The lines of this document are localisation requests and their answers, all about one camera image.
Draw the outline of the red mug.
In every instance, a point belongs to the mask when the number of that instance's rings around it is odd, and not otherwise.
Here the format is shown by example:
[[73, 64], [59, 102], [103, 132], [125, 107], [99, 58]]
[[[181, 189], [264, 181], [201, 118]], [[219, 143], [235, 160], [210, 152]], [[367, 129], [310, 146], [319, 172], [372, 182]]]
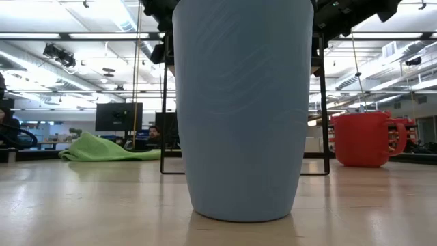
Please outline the red mug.
[[335, 156], [346, 167], [382, 167], [406, 147], [405, 125], [385, 112], [343, 114], [332, 123]]

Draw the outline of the blue plastic cup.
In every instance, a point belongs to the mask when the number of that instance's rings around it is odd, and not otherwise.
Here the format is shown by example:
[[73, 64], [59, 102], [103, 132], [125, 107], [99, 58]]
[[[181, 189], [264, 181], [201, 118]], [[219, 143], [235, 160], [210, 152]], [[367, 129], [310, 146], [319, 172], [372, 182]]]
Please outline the blue plastic cup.
[[293, 206], [307, 137], [311, 0], [180, 0], [177, 117], [195, 212], [272, 221]]

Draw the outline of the black overhead frame beam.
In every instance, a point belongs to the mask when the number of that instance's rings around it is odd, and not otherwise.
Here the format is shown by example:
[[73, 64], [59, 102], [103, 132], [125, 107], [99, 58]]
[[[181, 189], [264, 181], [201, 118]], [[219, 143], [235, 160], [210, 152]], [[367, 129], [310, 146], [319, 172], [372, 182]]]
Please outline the black overhead frame beam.
[[[125, 33], [125, 32], [0, 32], [0, 40], [10, 41], [63, 41], [63, 42], [99, 42], [99, 41], [160, 41], [165, 33]], [[348, 36], [339, 35], [327, 38], [328, 41], [437, 41], [437, 31], [434, 32], [354, 32]]]

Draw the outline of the person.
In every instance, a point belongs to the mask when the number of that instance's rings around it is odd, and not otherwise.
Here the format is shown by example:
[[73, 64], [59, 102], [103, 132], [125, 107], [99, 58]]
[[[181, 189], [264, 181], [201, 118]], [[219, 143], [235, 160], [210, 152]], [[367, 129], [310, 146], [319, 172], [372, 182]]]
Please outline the person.
[[157, 126], [149, 127], [149, 137], [147, 142], [154, 145], [160, 143], [160, 129]]
[[14, 113], [7, 107], [0, 107], [0, 140], [13, 146], [18, 140], [20, 122], [13, 117]]

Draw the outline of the rack with red bins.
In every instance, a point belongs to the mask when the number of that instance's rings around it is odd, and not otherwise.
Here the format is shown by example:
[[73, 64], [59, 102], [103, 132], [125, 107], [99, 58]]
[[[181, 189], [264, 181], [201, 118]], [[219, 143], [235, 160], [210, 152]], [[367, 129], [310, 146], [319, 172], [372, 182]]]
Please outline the rack with red bins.
[[[403, 153], [413, 153], [413, 150], [418, 146], [418, 126], [415, 119], [408, 116], [396, 117], [393, 119], [394, 122], [402, 123], [406, 128], [406, 145], [404, 147]], [[399, 142], [399, 131], [396, 125], [388, 125], [389, 132], [389, 152], [394, 152]]]

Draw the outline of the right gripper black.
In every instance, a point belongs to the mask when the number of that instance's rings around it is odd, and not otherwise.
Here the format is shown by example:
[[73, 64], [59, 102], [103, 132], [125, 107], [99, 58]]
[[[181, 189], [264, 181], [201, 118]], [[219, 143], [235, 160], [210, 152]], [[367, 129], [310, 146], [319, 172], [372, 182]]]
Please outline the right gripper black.
[[313, 30], [324, 36], [324, 47], [340, 34], [348, 36], [350, 29], [378, 11], [374, 0], [312, 0]]

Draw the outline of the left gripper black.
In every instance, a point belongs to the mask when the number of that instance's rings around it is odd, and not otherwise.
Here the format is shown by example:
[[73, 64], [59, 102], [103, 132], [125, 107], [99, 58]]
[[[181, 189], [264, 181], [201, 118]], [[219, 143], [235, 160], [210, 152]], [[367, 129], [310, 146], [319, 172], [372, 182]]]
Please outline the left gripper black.
[[[144, 6], [144, 14], [151, 16], [158, 23], [160, 32], [167, 32], [173, 29], [172, 16], [178, 0], [141, 0]], [[161, 64], [165, 61], [165, 45], [154, 46], [150, 55], [153, 64]]]

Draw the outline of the green cloth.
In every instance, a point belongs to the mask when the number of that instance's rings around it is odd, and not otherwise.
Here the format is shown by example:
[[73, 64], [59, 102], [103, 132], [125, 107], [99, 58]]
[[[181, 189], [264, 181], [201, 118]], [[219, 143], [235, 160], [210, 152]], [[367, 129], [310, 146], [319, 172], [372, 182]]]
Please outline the green cloth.
[[98, 161], [156, 161], [160, 150], [129, 152], [116, 143], [84, 132], [67, 150], [59, 152], [59, 158], [76, 162]]

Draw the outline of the black partition panel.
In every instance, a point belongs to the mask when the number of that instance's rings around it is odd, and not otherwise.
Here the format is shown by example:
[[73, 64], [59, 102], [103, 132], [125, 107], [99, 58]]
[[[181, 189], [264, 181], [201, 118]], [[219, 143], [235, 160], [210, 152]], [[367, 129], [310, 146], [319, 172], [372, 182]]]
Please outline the black partition panel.
[[176, 149], [179, 147], [180, 138], [176, 112], [157, 112], [155, 125], [160, 130], [160, 138], [164, 141], [166, 148]]

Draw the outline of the black ceiling spotlight fixture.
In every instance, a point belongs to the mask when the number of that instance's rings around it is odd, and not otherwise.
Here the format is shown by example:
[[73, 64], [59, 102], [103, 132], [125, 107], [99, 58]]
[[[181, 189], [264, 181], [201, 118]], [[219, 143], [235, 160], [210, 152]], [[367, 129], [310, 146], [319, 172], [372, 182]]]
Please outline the black ceiling spotlight fixture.
[[57, 48], [54, 44], [46, 44], [44, 47], [43, 55], [54, 59], [60, 63], [63, 67], [73, 68], [76, 66], [76, 59], [74, 54], [67, 52], [66, 50]]

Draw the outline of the cardboard box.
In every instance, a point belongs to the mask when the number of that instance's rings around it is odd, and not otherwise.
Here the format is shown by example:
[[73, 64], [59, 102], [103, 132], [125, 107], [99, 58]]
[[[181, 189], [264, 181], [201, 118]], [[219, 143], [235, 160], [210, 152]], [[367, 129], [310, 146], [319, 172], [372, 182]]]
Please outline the cardboard box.
[[323, 152], [323, 141], [319, 137], [307, 137], [305, 141], [305, 153]]

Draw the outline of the black computer monitor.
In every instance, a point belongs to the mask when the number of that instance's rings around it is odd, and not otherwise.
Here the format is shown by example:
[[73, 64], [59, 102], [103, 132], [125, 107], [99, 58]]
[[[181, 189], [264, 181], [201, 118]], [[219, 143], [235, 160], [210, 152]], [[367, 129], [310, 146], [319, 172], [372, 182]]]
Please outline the black computer monitor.
[[140, 131], [142, 122], [142, 103], [97, 104], [96, 131]]

